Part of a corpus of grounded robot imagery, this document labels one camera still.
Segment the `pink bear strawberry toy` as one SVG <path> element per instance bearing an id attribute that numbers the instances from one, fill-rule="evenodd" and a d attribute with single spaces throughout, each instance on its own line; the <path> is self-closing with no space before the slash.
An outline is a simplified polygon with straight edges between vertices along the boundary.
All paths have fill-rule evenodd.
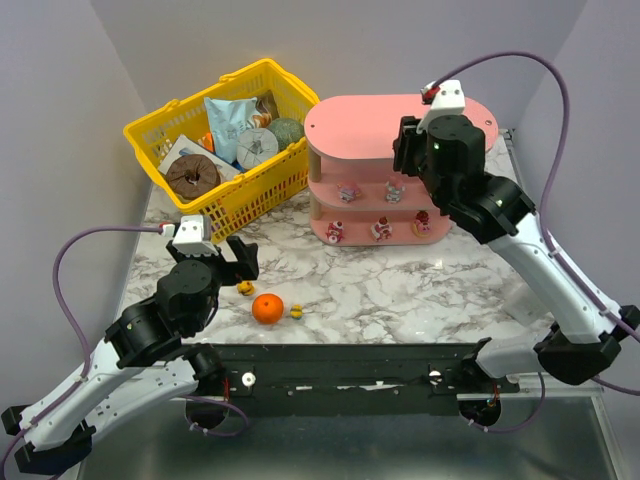
<path id="1" fill-rule="evenodd" d="M 326 230 L 326 239 L 329 244 L 338 244 L 344 239 L 344 224 L 341 221 L 332 221 Z"/>

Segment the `pink figure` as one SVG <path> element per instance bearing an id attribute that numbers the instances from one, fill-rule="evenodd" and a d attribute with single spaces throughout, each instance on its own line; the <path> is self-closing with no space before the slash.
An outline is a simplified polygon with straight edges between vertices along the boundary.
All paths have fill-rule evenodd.
<path id="1" fill-rule="evenodd" d="M 385 189 L 385 201 L 390 204 L 397 204 L 402 200 L 406 186 L 400 177 L 389 176 L 385 183 Z"/>

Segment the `pink round planet toy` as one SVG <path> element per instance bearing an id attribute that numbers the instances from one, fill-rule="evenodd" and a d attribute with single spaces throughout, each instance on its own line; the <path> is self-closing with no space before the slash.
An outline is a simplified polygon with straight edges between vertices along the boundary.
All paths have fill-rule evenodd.
<path id="1" fill-rule="evenodd" d="M 359 185 L 355 182 L 337 183 L 336 188 L 340 201 L 344 203 L 351 203 L 359 199 L 362 195 Z"/>

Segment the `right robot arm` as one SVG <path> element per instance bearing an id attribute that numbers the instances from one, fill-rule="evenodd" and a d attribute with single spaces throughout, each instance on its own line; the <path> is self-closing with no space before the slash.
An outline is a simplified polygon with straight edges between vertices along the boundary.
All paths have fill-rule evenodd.
<path id="1" fill-rule="evenodd" d="M 554 317 L 540 336 L 480 341 L 472 367 L 490 378 L 546 372 L 569 385 L 599 376 L 634 334 L 638 308 L 584 291 L 592 282 L 546 243 L 532 200 L 511 179 L 486 172 L 485 134 L 466 116 L 440 116 L 424 130 L 419 122 L 401 118 L 394 170 L 418 178 L 441 213 L 504 259 Z"/>

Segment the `pink bear donut toy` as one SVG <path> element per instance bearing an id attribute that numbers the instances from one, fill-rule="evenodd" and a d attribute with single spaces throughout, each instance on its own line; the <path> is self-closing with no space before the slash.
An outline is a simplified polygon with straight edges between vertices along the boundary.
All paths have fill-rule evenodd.
<path id="1" fill-rule="evenodd" d="M 420 210 L 416 213 L 413 223 L 412 232 L 417 237 L 426 237 L 431 232 L 431 221 L 429 213 L 426 210 Z"/>

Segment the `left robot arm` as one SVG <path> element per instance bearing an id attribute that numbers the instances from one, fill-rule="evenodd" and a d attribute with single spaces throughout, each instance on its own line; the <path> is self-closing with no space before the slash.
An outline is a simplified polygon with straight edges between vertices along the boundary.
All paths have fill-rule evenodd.
<path id="1" fill-rule="evenodd" d="M 173 268 L 149 298 L 111 324 L 83 364 L 54 391 L 1 415 L 9 453 L 25 474 L 59 476 L 84 460 L 98 437 L 144 407 L 192 395 L 225 375 L 215 348 L 190 340 L 215 316 L 219 291 L 259 275 L 258 247 L 231 236 L 236 258 L 201 241 L 201 255 L 170 241 Z"/>

